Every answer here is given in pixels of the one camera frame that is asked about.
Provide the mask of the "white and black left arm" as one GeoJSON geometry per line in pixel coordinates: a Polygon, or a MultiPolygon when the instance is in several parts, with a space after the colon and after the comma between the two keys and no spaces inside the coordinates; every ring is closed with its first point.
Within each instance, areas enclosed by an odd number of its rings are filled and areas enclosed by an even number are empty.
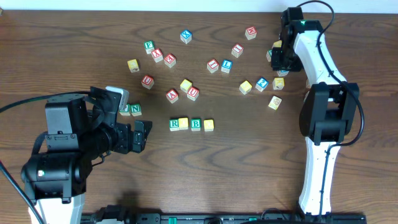
{"type": "Polygon", "coordinates": [[[152,122],[117,123],[121,95],[110,91],[52,96],[47,132],[21,170],[31,213],[42,223],[80,223],[94,160],[144,150],[152,122]]]}

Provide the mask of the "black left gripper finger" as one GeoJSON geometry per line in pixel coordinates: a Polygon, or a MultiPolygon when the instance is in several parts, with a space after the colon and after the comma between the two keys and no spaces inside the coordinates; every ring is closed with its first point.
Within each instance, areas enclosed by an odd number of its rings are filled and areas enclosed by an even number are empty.
{"type": "Polygon", "coordinates": [[[142,134],[149,134],[152,129],[152,121],[135,120],[134,130],[139,131],[142,134]]]}
{"type": "Polygon", "coordinates": [[[134,131],[132,136],[132,151],[135,153],[141,153],[145,148],[146,140],[146,133],[134,131]]]}

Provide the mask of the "green B block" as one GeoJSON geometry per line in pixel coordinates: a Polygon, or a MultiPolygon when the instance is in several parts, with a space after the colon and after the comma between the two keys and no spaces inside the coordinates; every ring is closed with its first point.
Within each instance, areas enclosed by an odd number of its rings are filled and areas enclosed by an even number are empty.
{"type": "Polygon", "coordinates": [[[190,127],[192,131],[201,130],[201,119],[191,119],[190,127]]]}

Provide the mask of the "yellow block plain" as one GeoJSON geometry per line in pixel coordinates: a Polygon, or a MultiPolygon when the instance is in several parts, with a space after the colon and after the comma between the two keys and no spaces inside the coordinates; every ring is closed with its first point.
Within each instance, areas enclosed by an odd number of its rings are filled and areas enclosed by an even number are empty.
{"type": "Polygon", "coordinates": [[[139,71],[139,64],[136,59],[128,60],[127,65],[129,67],[129,70],[131,73],[138,72],[139,71]]]}

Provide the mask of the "green R block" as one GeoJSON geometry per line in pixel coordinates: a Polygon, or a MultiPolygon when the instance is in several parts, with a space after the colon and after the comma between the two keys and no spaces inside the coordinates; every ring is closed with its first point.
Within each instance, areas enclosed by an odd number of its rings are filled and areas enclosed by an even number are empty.
{"type": "Polygon", "coordinates": [[[178,131],[180,129],[178,119],[170,119],[169,120],[169,129],[170,129],[170,131],[178,131]]]}

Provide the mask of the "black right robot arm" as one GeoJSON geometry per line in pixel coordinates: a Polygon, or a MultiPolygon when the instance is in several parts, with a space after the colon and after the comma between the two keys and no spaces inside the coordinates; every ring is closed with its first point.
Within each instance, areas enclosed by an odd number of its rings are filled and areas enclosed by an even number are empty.
{"type": "Polygon", "coordinates": [[[359,86],[348,83],[338,71],[326,46],[320,21],[282,19],[279,39],[281,45],[272,49],[272,68],[290,72],[304,70],[309,86],[299,115],[307,161],[298,202],[304,214],[325,216],[331,212],[335,161],[351,130],[359,86]]]}

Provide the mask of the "blue T block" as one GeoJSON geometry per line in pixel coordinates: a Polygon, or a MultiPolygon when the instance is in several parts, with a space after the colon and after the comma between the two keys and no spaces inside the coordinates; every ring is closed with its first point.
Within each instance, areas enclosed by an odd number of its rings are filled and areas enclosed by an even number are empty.
{"type": "Polygon", "coordinates": [[[284,76],[286,76],[288,73],[289,73],[289,71],[286,71],[286,70],[278,70],[278,71],[277,71],[277,75],[278,75],[279,77],[284,77],[284,76]]]}

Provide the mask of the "yellow O block placed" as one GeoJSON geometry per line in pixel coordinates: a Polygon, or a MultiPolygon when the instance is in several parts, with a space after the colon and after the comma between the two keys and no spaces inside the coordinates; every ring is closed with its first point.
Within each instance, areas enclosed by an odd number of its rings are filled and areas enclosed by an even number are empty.
{"type": "Polygon", "coordinates": [[[178,127],[179,130],[186,130],[189,128],[189,120],[188,118],[179,118],[178,119],[178,127]]]}

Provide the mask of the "yellow O block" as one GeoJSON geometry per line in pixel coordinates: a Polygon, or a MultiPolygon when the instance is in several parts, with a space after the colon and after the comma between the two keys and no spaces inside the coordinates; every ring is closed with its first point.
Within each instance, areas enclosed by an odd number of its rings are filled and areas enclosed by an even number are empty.
{"type": "Polygon", "coordinates": [[[203,121],[203,126],[205,129],[205,132],[210,132],[213,131],[215,128],[214,120],[213,119],[206,119],[203,121]]]}

